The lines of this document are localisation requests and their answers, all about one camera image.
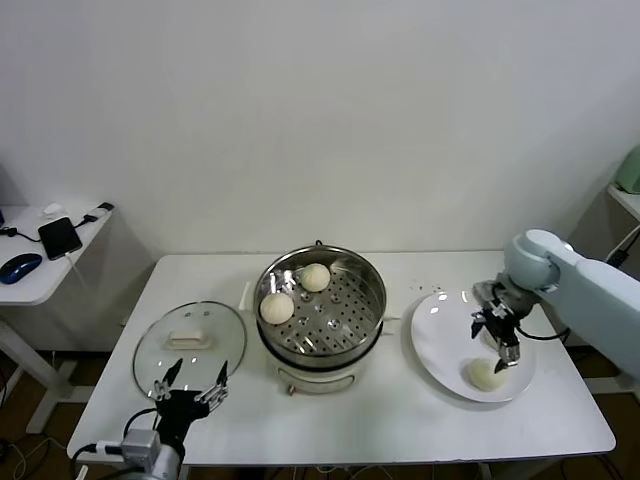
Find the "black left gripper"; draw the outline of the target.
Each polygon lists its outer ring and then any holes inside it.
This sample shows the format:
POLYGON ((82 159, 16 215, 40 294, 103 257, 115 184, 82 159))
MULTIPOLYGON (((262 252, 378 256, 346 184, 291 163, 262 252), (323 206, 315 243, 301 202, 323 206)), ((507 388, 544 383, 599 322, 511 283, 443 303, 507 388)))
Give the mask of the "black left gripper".
POLYGON ((219 406, 228 396, 228 362, 221 367, 215 383, 199 391, 171 391, 182 367, 179 358, 161 380, 155 380, 151 398, 156 401, 160 420, 157 431, 161 444, 183 444, 191 424, 206 418, 209 406, 219 406))

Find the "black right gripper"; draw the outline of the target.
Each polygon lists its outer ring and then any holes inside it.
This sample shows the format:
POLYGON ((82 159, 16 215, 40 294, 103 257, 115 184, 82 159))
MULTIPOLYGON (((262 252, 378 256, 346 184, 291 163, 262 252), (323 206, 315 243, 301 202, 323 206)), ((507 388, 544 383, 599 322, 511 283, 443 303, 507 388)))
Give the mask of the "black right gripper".
POLYGON ((485 303, 482 310, 473 312, 471 317, 471 338, 475 339, 483 330, 487 330, 499 345, 499 360, 494 373, 517 366, 520 344, 516 334, 518 318, 513 311, 502 303, 485 303))

